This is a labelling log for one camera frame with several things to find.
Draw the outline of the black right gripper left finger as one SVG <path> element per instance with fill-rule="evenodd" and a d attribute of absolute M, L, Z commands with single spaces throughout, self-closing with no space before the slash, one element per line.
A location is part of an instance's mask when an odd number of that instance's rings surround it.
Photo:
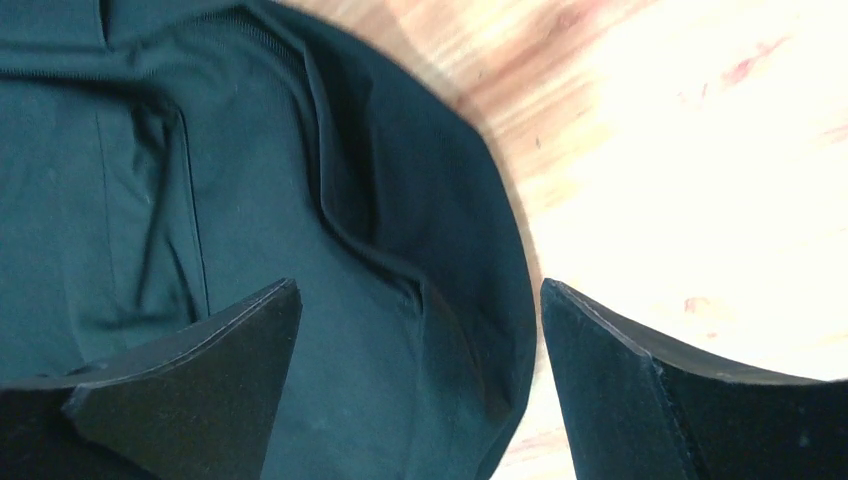
<path fill-rule="evenodd" d="M 63 376 L 1 387 L 5 479 L 257 479 L 302 310 L 284 279 Z"/>

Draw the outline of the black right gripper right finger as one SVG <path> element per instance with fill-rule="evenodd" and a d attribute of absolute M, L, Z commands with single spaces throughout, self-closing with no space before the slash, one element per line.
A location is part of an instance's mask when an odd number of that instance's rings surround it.
<path fill-rule="evenodd" d="M 544 338 L 580 479 L 843 479 L 847 383 L 730 360 L 541 286 Z"/>

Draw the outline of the black fabric student bag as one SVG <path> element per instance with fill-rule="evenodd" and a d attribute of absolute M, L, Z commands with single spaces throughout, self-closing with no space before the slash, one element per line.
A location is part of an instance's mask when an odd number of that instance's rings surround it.
<path fill-rule="evenodd" d="M 281 279 L 261 479 L 488 479 L 535 361 L 481 136 L 353 36 L 272 1 L 1 5 L 1 379 L 60 376 Z"/>

